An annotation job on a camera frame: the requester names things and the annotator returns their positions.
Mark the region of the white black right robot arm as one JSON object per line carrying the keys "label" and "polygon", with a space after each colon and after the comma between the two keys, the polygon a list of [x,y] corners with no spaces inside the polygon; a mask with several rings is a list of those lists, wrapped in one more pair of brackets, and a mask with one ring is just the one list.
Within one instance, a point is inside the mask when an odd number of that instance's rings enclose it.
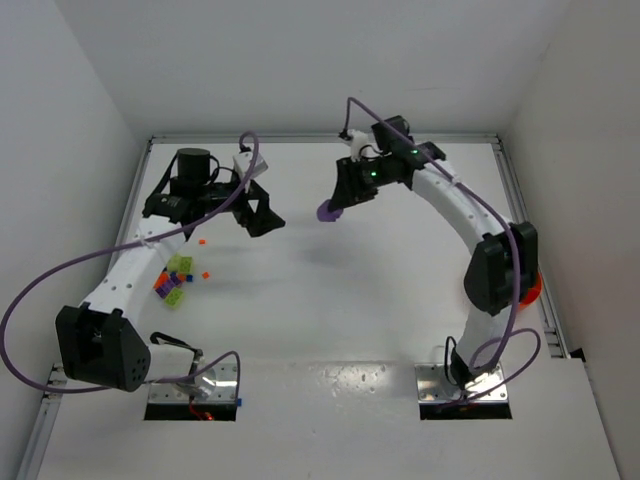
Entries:
{"label": "white black right robot arm", "polygon": [[334,192],[318,208],[317,218],[334,222],[345,209],[373,200],[381,187],[399,183],[454,229],[471,255],[463,280],[471,307],[446,374],[452,384],[464,387],[497,366],[501,342],[513,328],[512,312],[537,282],[537,231],[529,222],[514,223],[487,207],[459,180],[438,146],[414,143],[403,117],[378,122],[371,130],[373,143],[361,131],[340,132],[350,153],[337,160]]}

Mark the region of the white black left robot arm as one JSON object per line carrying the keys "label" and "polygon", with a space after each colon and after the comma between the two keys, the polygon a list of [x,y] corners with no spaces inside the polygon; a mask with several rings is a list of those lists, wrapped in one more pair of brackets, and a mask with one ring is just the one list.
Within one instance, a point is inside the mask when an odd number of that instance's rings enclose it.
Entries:
{"label": "white black left robot arm", "polygon": [[79,306],[58,313],[55,327],[68,378],[133,392],[145,382],[186,381],[194,374],[196,348],[146,340],[137,330],[159,276],[213,215],[232,213],[252,237],[285,225],[255,180],[267,168],[259,152],[242,148],[227,182],[217,181],[213,160],[206,149],[177,150],[144,203],[132,242]]}

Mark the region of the purple stepped lego brick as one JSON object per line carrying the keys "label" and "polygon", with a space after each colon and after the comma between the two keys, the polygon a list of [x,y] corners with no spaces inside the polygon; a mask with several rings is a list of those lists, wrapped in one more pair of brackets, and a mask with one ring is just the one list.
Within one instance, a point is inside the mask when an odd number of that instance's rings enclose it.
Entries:
{"label": "purple stepped lego brick", "polygon": [[157,278],[153,286],[153,290],[161,299],[164,299],[170,290],[174,288],[180,288],[184,283],[182,277],[179,276],[178,274],[170,273],[170,272],[168,272],[168,274],[169,274],[169,278],[167,279],[166,282],[161,283]]}

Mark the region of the purple round lego piece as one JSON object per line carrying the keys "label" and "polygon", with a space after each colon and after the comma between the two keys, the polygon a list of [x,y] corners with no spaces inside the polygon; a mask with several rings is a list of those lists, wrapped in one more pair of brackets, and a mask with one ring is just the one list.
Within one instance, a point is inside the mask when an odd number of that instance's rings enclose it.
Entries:
{"label": "purple round lego piece", "polygon": [[323,223],[333,223],[336,222],[344,213],[342,208],[338,208],[336,210],[330,210],[330,200],[327,199],[321,203],[321,205],[316,210],[316,218],[318,221]]}

